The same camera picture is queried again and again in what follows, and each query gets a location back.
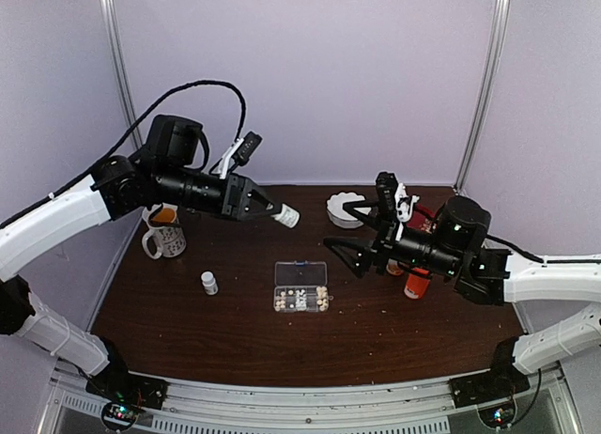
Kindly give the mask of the orange pill bottle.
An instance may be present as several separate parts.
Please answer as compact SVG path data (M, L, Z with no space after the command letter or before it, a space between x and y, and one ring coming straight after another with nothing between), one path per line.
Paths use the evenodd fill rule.
M420 300L428 290L430 282L430 274L410 273L405 283L405 296L412 300Z

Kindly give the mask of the left aluminium frame post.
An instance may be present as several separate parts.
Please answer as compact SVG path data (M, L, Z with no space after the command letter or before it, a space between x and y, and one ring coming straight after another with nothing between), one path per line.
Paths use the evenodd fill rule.
M128 128L136 119L130 82L118 28L115 0L100 0L100 12L104 22L113 70L116 78L119 103Z

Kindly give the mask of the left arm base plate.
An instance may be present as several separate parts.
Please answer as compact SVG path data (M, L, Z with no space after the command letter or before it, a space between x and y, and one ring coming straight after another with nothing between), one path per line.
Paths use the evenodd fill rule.
M166 380L125 373L100 373L90 376L80 370L85 390L107 400L100 410L100 420L111 432L132 428L148 410L160 410L167 396Z

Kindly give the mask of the red floral plate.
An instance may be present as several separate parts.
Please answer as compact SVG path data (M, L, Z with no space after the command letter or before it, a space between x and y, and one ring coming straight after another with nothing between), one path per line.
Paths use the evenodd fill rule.
M438 210L433 210L421 204L417 204L413 209L413 214L407 223L412 229L433 233L436 230Z

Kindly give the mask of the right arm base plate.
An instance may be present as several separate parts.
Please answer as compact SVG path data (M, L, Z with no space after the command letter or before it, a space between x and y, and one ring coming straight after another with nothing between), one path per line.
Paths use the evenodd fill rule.
M517 421L516 396L531 388L528 377L491 370L451 379L449 385L457 409L474 407L480 422L498 431Z

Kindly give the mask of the clear plastic pill organizer box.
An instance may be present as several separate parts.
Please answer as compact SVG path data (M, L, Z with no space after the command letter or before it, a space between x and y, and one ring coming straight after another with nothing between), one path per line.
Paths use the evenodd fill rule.
M275 312L325 313L332 296L324 261L278 261L274 266L272 307Z

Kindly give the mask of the right aluminium frame post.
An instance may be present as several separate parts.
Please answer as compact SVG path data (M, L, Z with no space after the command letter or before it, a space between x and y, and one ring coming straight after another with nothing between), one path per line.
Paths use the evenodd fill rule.
M480 88L476 98L469 135L454 184L454 191L457 194L466 194L466 184L470 168L484 129L487 111L492 100L494 84L501 62L510 7L511 0L495 0Z

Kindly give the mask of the small white pill bottle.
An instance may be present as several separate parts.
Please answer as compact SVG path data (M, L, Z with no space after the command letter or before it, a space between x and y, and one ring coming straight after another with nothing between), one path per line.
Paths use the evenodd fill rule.
M204 271L201 274L200 279L205 292L209 296L214 296L218 293L219 288L217 280L215 278L215 275L211 271Z

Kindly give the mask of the front aluminium rail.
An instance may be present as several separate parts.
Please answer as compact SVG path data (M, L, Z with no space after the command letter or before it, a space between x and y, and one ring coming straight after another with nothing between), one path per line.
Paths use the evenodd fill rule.
M450 386L467 374L342 387L258 387L164 380L160 409L143 409L124 433L585 433L559 365L525 393L459 408ZM111 433L100 415L108 402L85 391L76 369L58 360L34 433ZM516 425L489 427L493 405L516 404Z

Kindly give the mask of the amber bottle with grey cap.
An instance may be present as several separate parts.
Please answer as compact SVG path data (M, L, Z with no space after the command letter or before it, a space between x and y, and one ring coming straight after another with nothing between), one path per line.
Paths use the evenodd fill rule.
M405 273L404 270L398 265L398 263L393 260L388 261L386 265L386 272L392 276L401 276Z

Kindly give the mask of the white scalloped bowl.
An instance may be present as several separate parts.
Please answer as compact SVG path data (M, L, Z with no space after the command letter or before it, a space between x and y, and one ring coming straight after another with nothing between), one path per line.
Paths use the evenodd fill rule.
M329 220L337 227L343 229L356 229L363 226L363 222L346 212L343 208L348 202L364 202L363 194L353 192L341 192L332 194L326 202L326 210Z

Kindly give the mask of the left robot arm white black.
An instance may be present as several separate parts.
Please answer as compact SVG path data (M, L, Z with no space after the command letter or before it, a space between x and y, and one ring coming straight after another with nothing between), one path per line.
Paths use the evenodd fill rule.
M32 292L19 272L37 257L92 227L137 209L160 204L233 221L270 216L294 227L299 213L270 198L250 178L236 174L262 139L249 132L224 153L215 171L192 166L196 150L208 148L202 124L158 115L145 144L129 157L109 155L62 194L1 228L1 333L18 335L74 364L106 397L125 400L136 392L133 376L116 347L86 333Z

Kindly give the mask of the aluminium frame post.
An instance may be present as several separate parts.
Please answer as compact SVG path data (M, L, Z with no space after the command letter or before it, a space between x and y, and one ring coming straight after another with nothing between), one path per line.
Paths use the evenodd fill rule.
M480 88L476 98L469 135L454 184L454 191L457 194L466 194L466 184L470 168L484 129L487 111L492 100L494 84L501 62L510 7L511 0L495 0Z
M118 28L115 0L100 0L100 12L104 22L113 70L116 78L119 103L128 128L136 119L130 82Z

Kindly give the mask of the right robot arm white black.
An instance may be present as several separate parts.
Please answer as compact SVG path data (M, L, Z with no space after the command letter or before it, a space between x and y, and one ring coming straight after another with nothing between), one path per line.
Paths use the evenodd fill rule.
M482 390L503 396L538 369L600 344L600 257L536 256L502 240L485 247L490 236L490 213L475 201L449 198L433 220L431 231L407 227L392 217L386 203L374 216L346 203L346 212L376 230L373 240L347 237L324 239L357 277L370 269L384 272L391 260L405 271L423 270L455 283L455 291L481 305L524 301L579 301L586 307L573 316L531 334L507 339L496 346L491 370L484 373Z

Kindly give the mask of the floral mug with orange liquid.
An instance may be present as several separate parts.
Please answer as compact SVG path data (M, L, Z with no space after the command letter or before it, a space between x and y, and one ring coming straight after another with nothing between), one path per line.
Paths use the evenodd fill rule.
M142 220L147 232L143 235L141 244L149 258L175 258L184 253L187 242L179 223L177 206L163 204L144 209Z

